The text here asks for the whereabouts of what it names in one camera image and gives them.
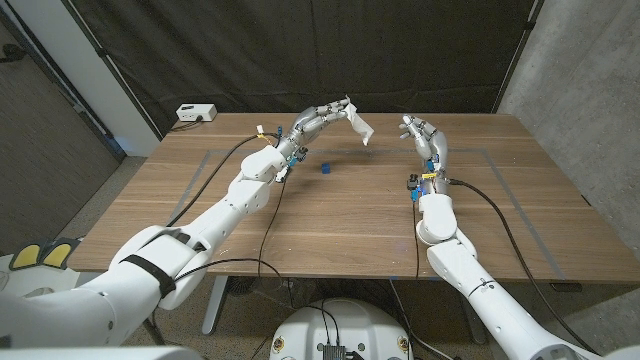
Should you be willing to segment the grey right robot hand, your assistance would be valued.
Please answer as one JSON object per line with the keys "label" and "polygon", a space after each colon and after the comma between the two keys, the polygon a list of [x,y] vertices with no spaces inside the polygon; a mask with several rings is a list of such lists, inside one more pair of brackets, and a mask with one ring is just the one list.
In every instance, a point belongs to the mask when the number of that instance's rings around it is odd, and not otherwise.
{"label": "grey right robot hand", "polygon": [[435,126],[413,115],[404,114],[399,127],[404,131],[401,139],[412,137],[416,151],[422,159],[426,193],[448,194],[446,166],[448,144],[445,134]]}

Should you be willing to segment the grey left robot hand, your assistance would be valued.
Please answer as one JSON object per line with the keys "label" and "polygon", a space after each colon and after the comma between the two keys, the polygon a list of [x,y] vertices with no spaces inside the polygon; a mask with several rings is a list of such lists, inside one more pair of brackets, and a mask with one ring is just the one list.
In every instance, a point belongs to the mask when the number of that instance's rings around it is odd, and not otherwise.
{"label": "grey left robot hand", "polygon": [[346,118],[346,108],[349,104],[350,99],[344,98],[305,109],[296,117],[276,149],[284,157],[292,156],[299,148],[306,147],[314,141],[328,125]]}

